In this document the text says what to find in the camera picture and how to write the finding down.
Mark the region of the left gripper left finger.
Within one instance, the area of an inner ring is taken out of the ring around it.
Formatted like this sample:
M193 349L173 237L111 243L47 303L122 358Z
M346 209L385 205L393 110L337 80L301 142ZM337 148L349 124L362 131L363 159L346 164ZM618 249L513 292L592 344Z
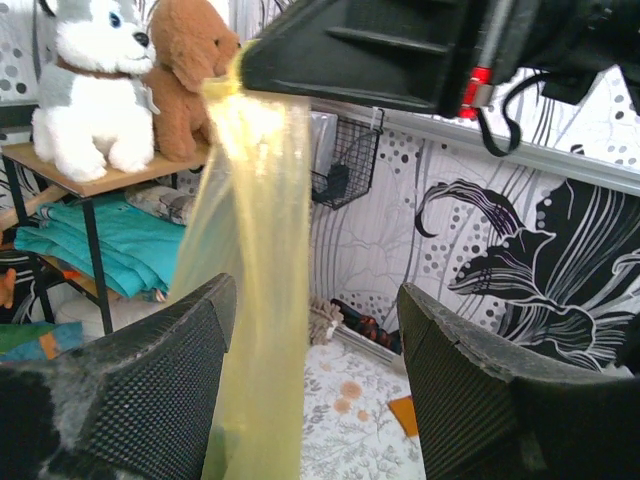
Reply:
M54 359L4 363L2 477L199 478L236 299L219 274Z

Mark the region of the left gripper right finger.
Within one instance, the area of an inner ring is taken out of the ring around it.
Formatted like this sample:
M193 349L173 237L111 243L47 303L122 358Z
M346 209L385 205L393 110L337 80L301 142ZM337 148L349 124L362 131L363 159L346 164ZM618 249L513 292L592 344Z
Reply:
M430 479L635 479L639 381L575 367L406 283L404 361Z

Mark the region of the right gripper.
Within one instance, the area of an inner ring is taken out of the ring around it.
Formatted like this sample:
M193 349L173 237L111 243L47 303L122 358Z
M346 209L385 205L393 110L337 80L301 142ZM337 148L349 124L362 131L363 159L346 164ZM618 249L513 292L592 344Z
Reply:
M475 67L489 84L521 68L576 105L620 69L639 106L637 1L296 1L244 53L255 91L456 116Z

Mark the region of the yellow trash bag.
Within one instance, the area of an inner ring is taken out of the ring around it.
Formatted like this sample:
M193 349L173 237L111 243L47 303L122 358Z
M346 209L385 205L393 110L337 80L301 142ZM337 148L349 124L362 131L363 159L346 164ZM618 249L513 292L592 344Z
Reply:
M169 298L236 283L203 477L295 479L308 349L310 104L251 91L241 62L202 88L214 143Z

